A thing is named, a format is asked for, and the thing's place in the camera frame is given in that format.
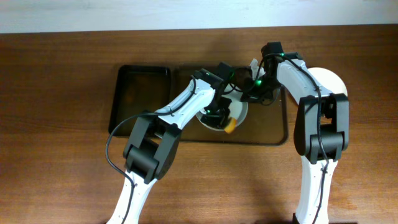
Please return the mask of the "green and orange sponge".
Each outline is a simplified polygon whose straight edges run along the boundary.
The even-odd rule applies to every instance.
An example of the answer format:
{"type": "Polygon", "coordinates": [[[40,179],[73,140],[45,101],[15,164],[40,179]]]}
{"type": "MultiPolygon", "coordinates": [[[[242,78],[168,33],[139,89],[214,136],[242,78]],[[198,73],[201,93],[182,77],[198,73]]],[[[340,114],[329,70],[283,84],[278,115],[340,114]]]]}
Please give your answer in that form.
{"type": "Polygon", "coordinates": [[[224,127],[224,132],[231,134],[235,128],[236,128],[236,124],[237,124],[237,119],[236,118],[228,118],[228,122],[226,123],[226,126],[224,127]]]}

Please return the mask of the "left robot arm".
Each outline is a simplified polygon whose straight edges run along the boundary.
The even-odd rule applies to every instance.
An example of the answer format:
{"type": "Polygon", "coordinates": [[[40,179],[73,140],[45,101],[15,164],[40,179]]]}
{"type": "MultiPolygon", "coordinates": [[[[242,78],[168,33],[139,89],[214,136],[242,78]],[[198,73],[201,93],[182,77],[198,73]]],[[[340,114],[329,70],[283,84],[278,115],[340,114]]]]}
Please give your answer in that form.
{"type": "Polygon", "coordinates": [[[108,223],[138,223],[153,185],[172,165],[184,127],[201,111],[208,111],[226,88],[227,81],[206,73],[193,75],[190,83],[169,104],[155,112],[132,116],[134,127],[123,151],[124,168],[109,156],[110,139],[105,145],[108,164],[124,177],[124,185],[108,223]]]}

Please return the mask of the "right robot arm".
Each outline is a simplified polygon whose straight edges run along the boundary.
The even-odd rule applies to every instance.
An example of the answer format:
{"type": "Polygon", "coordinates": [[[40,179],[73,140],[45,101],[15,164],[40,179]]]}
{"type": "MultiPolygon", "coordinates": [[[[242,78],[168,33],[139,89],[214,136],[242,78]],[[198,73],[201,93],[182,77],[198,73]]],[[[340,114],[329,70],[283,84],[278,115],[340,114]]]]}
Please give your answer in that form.
{"type": "Polygon", "coordinates": [[[298,104],[294,146],[302,161],[300,200],[293,223],[328,223],[333,173],[349,143],[349,99],[335,73],[313,75],[304,60],[286,54],[238,68],[234,84],[244,98],[258,102],[263,93],[283,86],[298,104]]]}

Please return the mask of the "white plate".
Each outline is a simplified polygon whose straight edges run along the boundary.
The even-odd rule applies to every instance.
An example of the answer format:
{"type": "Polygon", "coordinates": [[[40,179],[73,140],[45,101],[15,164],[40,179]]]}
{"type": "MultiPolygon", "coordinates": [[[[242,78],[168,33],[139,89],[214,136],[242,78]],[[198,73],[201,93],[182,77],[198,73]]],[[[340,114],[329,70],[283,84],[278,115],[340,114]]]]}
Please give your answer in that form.
{"type": "MultiPolygon", "coordinates": [[[[242,95],[242,92],[240,91],[239,87],[236,84],[228,83],[228,85],[224,89],[224,92],[221,96],[221,97],[229,98],[232,100],[232,103],[229,106],[229,109],[231,110],[229,117],[237,119],[236,127],[239,126],[244,121],[244,119],[248,113],[248,103],[242,102],[240,100],[241,95],[242,95]]],[[[205,109],[202,109],[201,111],[199,111],[196,114],[196,117],[198,118],[199,121],[200,121],[202,113],[204,113],[204,112],[205,112],[205,109]]],[[[223,129],[215,129],[215,128],[211,128],[205,124],[203,124],[203,125],[211,130],[214,130],[214,131],[224,131],[223,129]]]]}
{"type": "Polygon", "coordinates": [[[309,68],[308,71],[321,84],[332,93],[344,93],[348,96],[348,91],[343,80],[331,70],[321,67],[309,68]]]}

